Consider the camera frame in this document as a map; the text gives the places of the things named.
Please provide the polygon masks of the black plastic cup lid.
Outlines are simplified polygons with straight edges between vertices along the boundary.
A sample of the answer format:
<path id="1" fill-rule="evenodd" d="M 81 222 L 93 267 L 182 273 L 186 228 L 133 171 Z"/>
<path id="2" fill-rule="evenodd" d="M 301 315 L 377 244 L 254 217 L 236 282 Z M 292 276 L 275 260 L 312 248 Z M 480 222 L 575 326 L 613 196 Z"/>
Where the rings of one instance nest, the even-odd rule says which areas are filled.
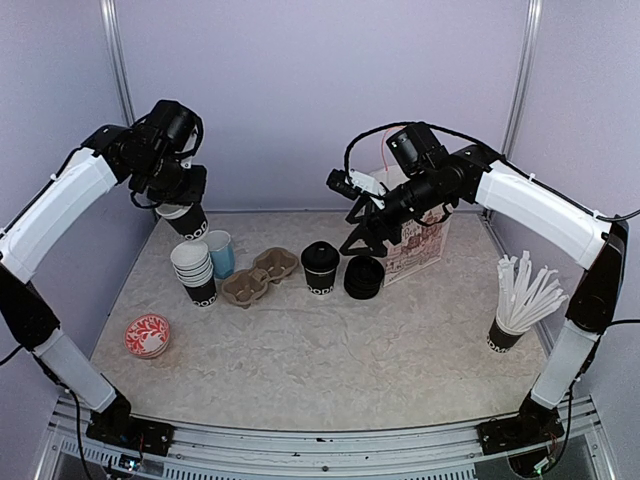
<path id="1" fill-rule="evenodd" d="M 337 268 L 340 262 L 340 253 L 330 243 L 316 241 L 303 250 L 300 259 L 306 270 L 320 274 Z"/>

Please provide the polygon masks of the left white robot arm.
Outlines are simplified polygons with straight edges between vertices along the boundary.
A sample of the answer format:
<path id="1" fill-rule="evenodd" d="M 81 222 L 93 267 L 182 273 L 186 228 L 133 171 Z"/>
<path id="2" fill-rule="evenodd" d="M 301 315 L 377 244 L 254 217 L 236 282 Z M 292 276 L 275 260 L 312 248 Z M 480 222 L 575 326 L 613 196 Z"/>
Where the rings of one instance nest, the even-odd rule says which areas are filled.
<path id="1" fill-rule="evenodd" d="M 202 119 L 160 100 L 131 126 L 104 125 L 74 149 L 60 170 L 1 231 L 1 315 L 16 342 L 46 366 L 121 445 L 140 434 L 137 418 L 115 404 L 125 398 L 63 332 L 32 285 L 41 261 L 74 222 L 115 186 L 126 183 L 149 207 L 194 206 L 206 188 L 205 167 L 189 164 L 204 138 Z"/>

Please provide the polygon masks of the black paper coffee cup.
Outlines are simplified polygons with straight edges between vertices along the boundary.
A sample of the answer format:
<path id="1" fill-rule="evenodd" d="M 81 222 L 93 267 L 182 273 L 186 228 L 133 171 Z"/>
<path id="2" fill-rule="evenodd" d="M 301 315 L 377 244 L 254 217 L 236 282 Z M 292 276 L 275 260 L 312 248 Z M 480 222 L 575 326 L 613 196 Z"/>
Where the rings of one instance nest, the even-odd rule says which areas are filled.
<path id="1" fill-rule="evenodd" d="M 312 294 L 321 296 L 333 291 L 340 263 L 340 254 L 334 246 L 326 241 L 316 241 L 303 250 L 300 262 Z"/>

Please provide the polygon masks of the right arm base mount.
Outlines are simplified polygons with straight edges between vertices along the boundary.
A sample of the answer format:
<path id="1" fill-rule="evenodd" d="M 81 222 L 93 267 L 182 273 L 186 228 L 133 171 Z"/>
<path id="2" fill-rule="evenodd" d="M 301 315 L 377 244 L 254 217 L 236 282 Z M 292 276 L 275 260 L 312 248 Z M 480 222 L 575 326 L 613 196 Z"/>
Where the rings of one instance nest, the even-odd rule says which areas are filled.
<path id="1" fill-rule="evenodd" d="M 515 415 L 492 419 L 476 427 L 482 452 L 492 455 L 559 439 L 565 434 L 557 413 L 546 423 L 533 415 Z"/>

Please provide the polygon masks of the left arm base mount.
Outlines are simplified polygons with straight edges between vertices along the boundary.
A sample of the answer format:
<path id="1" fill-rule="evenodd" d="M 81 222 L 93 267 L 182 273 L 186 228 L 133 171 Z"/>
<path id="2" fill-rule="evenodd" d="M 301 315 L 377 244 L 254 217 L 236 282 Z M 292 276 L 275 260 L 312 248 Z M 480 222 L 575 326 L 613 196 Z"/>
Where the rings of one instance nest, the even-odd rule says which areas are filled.
<path id="1" fill-rule="evenodd" d="M 166 457 L 174 432 L 171 424 L 131 417 L 122 433 L 116 433 L 98 421 L 91 421 L 86 435 L 108 445 Z"/>

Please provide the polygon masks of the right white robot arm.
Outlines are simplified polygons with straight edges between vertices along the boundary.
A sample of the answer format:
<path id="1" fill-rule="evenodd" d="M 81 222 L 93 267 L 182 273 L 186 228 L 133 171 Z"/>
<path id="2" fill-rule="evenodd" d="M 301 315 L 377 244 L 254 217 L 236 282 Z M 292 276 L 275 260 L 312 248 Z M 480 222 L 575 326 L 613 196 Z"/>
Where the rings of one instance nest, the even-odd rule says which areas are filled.
<path id="1" fill-rule="evenodd" d="M 436 136 L 442 130 L 439 126 L 425 122 L 393 126 L 397 131 L 386 144 L 405 182 L 389 189 L 352 169 L 348 158 L 343 169 L 332 170 L 327 178 L 331 190 L 355 203 L 346 218 L 354 229 L 340 248 L 342 255 L 383 258 L 388 243 L 400 242 L 405 223 L 421 224 L 425 213 L 435 207 L 449 216 L 464 201 L 527 227 L 583 270 L 569 300 L 565 324 L 528 395 L 538 405 L 529 406 L 511 423 L 512 436 L 531 444 L 549 429 L 547 410 L 559 404 L 613 322 L 624 278 L 627 220 L 587 209 L 475 138 L 450 153 Z"/>

